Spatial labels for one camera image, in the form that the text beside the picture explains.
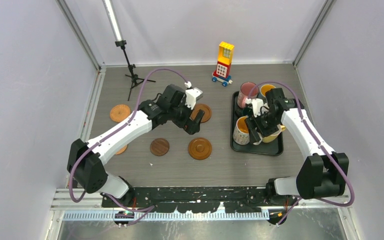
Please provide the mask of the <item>white patterned mug orange inside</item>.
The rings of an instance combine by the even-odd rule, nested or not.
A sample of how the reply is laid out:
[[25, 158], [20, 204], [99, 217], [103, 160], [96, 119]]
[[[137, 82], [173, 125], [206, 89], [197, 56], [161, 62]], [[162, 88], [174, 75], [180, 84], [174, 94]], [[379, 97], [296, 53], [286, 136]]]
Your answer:
[[236, 121], [233, 129], [232, 139], [235, 143], [242, 146], [250, 143], [253, 145], [259, 145], [262, 143], [261, 134], [258, 134], [259, 139], [256, 142], [251, 142], [249, 128], [246, 124], [247, 118], [247, 116], [242, 116]]

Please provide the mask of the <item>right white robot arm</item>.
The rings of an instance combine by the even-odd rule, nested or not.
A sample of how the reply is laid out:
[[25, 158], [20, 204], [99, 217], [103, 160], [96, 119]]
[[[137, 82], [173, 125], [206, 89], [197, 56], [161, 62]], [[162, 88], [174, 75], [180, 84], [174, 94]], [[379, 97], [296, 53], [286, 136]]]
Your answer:
[[245, 119], [250, 143], [259, 143], [274, 134], [279, 125], [290, 132], [303, 156], [297, 176], [271, 178], [265, 198], [279, 205], [287, 195], [302, 199], [324, 199], [344, 194], [350, 188], [346, 179], [349, 159], [331, 148], [310, 122], [297, 97], [286, 98], [282, 88], [266, 93], [266, 100], [245, 97], [243, 103], [252, 109]]

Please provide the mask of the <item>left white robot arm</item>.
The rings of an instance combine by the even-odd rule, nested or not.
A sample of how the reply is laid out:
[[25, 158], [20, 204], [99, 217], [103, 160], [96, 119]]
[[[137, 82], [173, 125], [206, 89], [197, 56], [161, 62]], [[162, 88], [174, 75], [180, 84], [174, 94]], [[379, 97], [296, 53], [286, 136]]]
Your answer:
[[157, 100], [143, 101], [136, 111], [107, 132], [88, 141], [76, 139], [70, 146], [67, 163], [69, 188], [76, 180], [85, 193], [109, 194], [121, 207], [128, 207], [134, 199], [131, 186], [122, 177], [107, 172], [105, 165], [121, 148], [167, 122], [173, 122], [189, 135], [199, 132], [205, 113], [199, 110], [195, 117], [191, 115], [202, 96], [203, 91], [197, 87], [183, 90], [170, 84]]

